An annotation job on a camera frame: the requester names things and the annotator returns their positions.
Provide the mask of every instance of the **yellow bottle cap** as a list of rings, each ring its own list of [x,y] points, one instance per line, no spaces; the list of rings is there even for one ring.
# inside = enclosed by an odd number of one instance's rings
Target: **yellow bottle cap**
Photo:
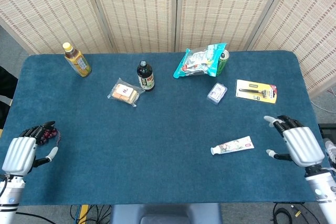
[[[72,50],[72,45],[69,42],[65,42],[63,48],[66,52],[70,52]]]

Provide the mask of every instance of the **white robotic hand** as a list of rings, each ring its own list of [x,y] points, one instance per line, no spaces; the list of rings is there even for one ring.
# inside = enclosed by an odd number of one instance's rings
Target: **white robotic hand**
[[[0,175],[4,180],[0,183],[0,223],[12,223],[25,188],[23,177],[33,167],[51,162],[57,154],[60,135],[54,125],[55,122],[47,122],[25,130],[20,137],[12,140],[2,167],[5,175]],[[37,145],[45,144],[49,138],[57,134],[58,141],[51,152],[44,158],[36,159]]]
[[[321,210],[328,223],[336,223],[336,183],[327,168],[321,163],[324,153],[314,134],[308,127],[286,115],[275,119],[264,116],[269,126],[275,127],[288,148],[289,154],[278,154],[273,150],[266,150],[267,154],[275,159],[293,161],[305,168],[305,178],[312,189]]]

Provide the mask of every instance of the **black bottle cap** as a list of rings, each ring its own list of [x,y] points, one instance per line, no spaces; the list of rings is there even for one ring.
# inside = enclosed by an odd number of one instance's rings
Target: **black bottle cap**
[[[147,62],[145,60],[140,61],[140,67],[146,67],[147,66]]]

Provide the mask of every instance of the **packaged bread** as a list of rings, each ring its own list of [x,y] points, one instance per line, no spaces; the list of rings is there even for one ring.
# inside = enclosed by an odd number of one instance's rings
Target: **packaged bread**
[[[119,78],[107,98],[123,101],[136,107],[136,101],[143,92],[142,88],[130,85]]]

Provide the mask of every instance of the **toothpaste tube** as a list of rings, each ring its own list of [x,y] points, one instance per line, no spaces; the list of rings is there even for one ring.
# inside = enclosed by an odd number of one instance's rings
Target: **toothpaste tube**
[[[253,149],[253,143],[250,136],[245,136],[243,138],[233,140],[224,144],[217,145],[216,147],[211,148],[211,154],[223,154],[229,152],[238,152],[247,149]]]

